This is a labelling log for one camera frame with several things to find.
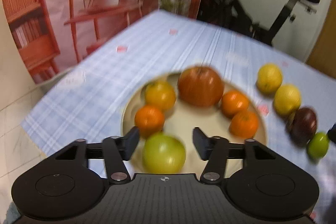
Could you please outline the green round fruit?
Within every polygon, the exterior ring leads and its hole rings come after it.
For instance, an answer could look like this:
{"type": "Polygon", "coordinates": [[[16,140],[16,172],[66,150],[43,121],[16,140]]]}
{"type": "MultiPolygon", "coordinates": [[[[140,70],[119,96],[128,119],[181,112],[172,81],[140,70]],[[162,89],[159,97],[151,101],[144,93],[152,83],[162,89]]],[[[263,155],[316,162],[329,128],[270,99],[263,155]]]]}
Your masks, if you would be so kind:
{"type": "Polygon", "coordinates": [[[318,132],[307,145],[307,154],[315,161],[322,159],[329,149],[329,138],[325,132],[318,132]]]}

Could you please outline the orange tangerine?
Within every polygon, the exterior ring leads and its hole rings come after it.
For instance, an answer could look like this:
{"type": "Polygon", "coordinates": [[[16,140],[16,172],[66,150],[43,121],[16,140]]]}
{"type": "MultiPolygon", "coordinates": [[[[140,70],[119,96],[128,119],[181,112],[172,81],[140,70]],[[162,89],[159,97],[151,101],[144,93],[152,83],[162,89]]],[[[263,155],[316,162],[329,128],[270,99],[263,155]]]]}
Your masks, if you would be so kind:
{"type": "Polygon", "coordinates": [[[221,99],[221,111],[227,118],[232,118],[238,112],[247,110],[249,99],[238,90],[230,90],[223,94],[221,99]]]}
{"type": "Polygon", "coordinates": [[[253,138],[259,127],[258,116],[249,110],[242,110],[231,119],[229,132],[242,139],[253,138]]]}

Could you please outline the small orange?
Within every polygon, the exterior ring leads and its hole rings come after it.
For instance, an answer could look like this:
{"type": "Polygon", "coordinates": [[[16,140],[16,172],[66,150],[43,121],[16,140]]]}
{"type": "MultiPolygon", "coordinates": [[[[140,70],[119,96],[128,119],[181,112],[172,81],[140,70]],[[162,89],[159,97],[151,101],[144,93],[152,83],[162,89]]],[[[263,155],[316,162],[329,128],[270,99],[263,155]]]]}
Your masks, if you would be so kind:
{"type": "Polygon", "coordinates": [[[165,114],[152,105],[141,107],[134,117],[134,125],[138,127],[139,134],[143,139],[162,131],[164,123],[165,114]]]}

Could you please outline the yellow-green round fruit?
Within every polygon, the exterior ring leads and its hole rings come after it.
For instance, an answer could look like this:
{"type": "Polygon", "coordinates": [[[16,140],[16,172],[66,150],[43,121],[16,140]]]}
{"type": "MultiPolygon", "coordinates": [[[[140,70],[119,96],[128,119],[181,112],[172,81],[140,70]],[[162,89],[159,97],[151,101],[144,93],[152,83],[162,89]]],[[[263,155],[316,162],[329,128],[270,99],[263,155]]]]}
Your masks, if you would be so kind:
{"type": "Polygon", "coordinates": [[[151,135],[142,149],[142,165],[147,173],[179,173],[186,161],[183,143],[171,135],[151,135]]]}

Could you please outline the cream round plate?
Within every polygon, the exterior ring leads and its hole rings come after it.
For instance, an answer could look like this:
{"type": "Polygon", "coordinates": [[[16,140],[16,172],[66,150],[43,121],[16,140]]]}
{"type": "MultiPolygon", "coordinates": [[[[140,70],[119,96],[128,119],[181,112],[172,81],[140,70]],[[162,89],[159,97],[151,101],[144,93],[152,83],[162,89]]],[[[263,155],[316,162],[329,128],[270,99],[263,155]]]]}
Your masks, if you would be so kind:
{"type": "MultiPolygon", "coordinates": [[[[154,81],[167,81],[175,88],[177,100],[174,104],[174,107],[165,114],[166,120],[163,127],[163,132],[174,135],[185,146],[186,161],[181,170],[181,173],[195,173],[197,178],[199,178],[207,162],[203,161],[199,157],[193,145],[193,128],[199,127],[207,136],[220,136],[228,139],[230,143],[244,144],[244,139],[236,137],[229,132],[231,120],[222,114],[220,108],[221,103],[219,103],[218,106],[202,108],[191,106],[179,99],[177,84],[180,74],[181,72],[173,72],[160,75],[154,79],[149,80],[133,93],[123,110],[121,119],[121,134],[125,135],[135,125],[135,114],[138,109],[145,105],[146,86],[154,81]]],[[[248,110],[254,112],[257,115],[259,121],[258,130],[254,135],[254,139],[263,145],[267,145],[268,133],[264,119],[256,105],[252,102],[252,99],[249,97],[248,99],[250,100],[248,110]]],[[[147,173],[147,171],[142,166],[142,148],[144,143],[145,140],[140,138],[137,148],[135,149],[128,164],[130,173],[147,173]]],[[[231,176],[242,167],[243,160],[228,160],[225,177],[231,176]]]]}

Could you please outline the orange tangerine front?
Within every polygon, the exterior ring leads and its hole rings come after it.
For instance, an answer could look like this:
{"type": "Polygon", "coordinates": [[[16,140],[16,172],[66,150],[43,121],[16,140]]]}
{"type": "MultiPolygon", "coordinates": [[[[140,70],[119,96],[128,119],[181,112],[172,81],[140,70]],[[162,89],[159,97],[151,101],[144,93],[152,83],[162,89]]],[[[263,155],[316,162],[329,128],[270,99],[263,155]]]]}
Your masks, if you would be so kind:
{"type": "Polygon", "coordinates": [[[249,99],[238,90],[230,90],[223,94],[221,99],[221,111],[227,118],[232,118],[238,112],[247,110],[249,99]]]}

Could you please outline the yellow lemon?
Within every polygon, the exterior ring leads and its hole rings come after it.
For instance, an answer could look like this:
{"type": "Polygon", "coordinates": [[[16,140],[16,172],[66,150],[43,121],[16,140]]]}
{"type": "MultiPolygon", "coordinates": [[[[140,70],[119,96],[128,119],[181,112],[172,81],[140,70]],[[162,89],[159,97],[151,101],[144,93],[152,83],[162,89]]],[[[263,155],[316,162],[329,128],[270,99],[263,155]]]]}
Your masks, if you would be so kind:
{"type": "Polygon", "coordinates": [[[301,106],[301,93],[292,84],[281,85],[273,99],[273,108],[281,117],[287,117],[301,106]]]}
{"type": "Polygon", "coordinates": [[[264,64],[257,73],[256,86],[263,94],[274,94],[282,84],[282,71],[274,63],[264,64]]]}

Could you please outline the red apple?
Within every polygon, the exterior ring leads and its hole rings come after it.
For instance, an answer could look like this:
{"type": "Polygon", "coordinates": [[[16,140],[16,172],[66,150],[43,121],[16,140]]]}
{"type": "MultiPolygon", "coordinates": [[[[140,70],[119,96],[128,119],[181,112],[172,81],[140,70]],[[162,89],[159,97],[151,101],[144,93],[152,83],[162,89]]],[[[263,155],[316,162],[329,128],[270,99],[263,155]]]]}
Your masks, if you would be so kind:
{"type": "Polygon", "coordinates": [[[224,93],[224,83],[212,67],[194,66],[185,69],[178,79],[179,98],[196,107],[213,107],[224,93]]]}

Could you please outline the yellow-orange citrus fruit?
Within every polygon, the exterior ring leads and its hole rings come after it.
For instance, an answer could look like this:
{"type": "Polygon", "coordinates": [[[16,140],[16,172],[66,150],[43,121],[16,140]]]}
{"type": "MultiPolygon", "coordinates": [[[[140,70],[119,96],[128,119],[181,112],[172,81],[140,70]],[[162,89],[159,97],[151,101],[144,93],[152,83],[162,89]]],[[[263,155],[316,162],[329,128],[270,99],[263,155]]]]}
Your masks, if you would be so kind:
{"type": "Polygon", "coordinates": [[[175,90],[167,81],[154,81],[145,88],[145,103],[153,105],[163,112],[171,110],[176,99],[175,90]]]}

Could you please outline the blue plaid tablecloth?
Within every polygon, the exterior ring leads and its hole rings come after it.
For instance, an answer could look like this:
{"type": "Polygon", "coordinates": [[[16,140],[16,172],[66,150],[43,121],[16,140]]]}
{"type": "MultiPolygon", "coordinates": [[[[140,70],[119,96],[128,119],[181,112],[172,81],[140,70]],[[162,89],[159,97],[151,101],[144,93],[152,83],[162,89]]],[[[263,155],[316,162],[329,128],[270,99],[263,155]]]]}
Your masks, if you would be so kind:
{"type": "Polygon", "coordinates": [[[155,11],[83,60],[33,108],[22,128],[46,154],[78,138],[118,135],[130,96],[144,83],[195,64],[214,67],[252,101],[271,107],[255,82],[259,68],[277,64],[284,83],[299,88],[317,113],[318,129],[335,124],[335,80],[274,48],[224,28],[155,11]]]}

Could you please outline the wooden door panel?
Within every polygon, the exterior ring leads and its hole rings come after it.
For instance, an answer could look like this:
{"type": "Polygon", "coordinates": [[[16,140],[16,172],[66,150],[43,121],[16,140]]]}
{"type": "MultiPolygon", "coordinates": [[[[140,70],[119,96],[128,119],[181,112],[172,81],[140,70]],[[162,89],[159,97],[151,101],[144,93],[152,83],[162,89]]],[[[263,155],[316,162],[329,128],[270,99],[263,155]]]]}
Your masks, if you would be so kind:
{"type": "Polygon", "coordinates": [[[335,0],[331,4],[317,42],[306,64],[335,79],[336,37],[335,37],[335,0]]]}

